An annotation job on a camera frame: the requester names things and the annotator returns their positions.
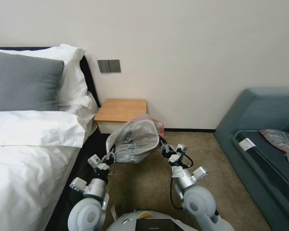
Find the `wooden tabletop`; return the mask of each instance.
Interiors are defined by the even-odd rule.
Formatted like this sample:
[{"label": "wooden tabletop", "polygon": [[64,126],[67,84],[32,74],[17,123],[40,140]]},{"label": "wooden tabletop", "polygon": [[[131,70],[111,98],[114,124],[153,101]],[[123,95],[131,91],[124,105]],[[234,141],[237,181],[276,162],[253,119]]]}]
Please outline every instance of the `wooden tabletop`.
[{"label": "wooden tabletop", "polygon": [[94,119],[99,122],[127,122],[146,112],[145,99],[106,99]]}]

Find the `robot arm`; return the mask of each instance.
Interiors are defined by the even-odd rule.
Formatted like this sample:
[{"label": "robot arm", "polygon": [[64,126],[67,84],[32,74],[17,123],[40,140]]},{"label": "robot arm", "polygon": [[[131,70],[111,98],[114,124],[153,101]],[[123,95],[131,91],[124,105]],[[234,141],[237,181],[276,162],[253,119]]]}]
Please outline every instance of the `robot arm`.
[{"label": "robot arm", "polygon": [[67,221],[69,231],[102,229],[109,201],[105,188],[108,183],[109,168],[114,161],[114,150],[105,155],[102,160],[97,155],[93,155],[88,162],[94,168],[96,177],[88,185],[78,177],[71,182],[70,187],[81,192],[85,199],[79,201],[71,210]]},{"label": "robot arm", "polygon": [[176,149],[160,139],[162,145],[162,156],[168,159],[172,167],[172,177],[178,179],[175,185],[176,192],[180,198],[183,209],[193,215],[201,230],[203,231],[234,231],[233,227],[216,210],[213,195],[204,187],[196,185],[196,182],[208,174],[208,169],[201,166],[194,172],[182,163],[187,147],[179,144]]}]

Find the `black headboard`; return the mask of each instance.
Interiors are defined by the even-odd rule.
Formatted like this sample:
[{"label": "black headboard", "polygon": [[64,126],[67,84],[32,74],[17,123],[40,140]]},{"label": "black headboard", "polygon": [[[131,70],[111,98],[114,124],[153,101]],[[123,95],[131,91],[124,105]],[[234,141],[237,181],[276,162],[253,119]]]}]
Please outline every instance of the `black headboard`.
[{"label": "black headboard", "polygon": [[[49,47],[0,47],[1,50],[17,50],[17,51],[22,51],[22,50],[43,50]],[[96,104],[98,107],[101,107],[100,101],[97,97],[92,74],[87,62],[87,59],[85,56],[83,56],[82,60],[80,60],[80,69],[84,74],[84,78],[86,80],[86,84],[88,87],[88,91],[90,91],[96,101]]]}]

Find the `carpet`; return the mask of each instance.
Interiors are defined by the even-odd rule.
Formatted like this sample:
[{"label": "carpet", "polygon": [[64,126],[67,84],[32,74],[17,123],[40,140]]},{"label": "carpet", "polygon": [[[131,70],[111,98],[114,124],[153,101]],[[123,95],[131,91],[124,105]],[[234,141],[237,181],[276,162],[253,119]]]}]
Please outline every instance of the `carpet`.
[{"label": "carpet", "polygon": [[[178,143],[188,147],[187,154],[194,161],[191,171],[206,165],[210,173],[199,185],[212,193],[218,212],[236,231],[270,230],[212,133],[165,132],[165,139],[174,147]],[[110,211],[113,204],[118,215],[134,209],[153,210],[199,229],[195,218],[172,207],[170,179],[171,168],[159,149],[139,164],[113,164],[106,187],[110,200],[103,230],[113,223]],[[180,206],[174,187],[173,199]]]}]

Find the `light switch panel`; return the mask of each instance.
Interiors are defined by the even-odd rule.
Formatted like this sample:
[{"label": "light switch panel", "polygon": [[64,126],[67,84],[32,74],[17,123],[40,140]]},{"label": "light switch panel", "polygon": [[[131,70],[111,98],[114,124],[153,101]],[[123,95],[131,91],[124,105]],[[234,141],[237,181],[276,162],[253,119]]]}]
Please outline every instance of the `light switch panel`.
[{"label": "light switch panel", "polygon": [[108,60],[98,60],[97,63],[99,65],[101,73],[110,72]]},{"label": "light switch panel", "polygon": [[121,72],[120,67],[120,60],[118,59],[112,59],[108,60],[110,72]]}]

